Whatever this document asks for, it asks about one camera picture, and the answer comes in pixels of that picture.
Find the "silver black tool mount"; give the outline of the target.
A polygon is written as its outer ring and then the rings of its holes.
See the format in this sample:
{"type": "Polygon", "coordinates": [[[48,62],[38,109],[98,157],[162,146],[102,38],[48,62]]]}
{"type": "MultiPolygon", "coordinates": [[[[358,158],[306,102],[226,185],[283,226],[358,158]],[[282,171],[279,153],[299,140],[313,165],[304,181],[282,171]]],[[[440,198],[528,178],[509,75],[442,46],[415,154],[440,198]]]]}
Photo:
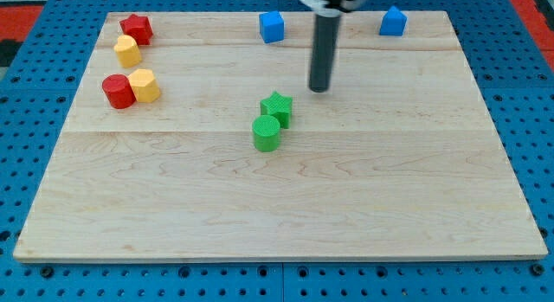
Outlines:
{"type": "Polygon", "coordinates": [[[358,10],[368,0],[300,0],[319,16],[340,16],[358,10]]]}

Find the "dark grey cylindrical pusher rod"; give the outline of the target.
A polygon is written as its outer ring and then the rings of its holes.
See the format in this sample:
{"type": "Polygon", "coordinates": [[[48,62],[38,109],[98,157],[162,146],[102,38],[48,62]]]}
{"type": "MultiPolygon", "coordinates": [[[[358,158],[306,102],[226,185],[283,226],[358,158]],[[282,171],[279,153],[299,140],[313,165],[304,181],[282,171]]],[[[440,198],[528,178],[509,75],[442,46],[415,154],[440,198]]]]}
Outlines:
{"type": "Polygon", "coordinates": [[[330,88],[341,16],[316,15],[308,87],[315,93],[330,88]]]}

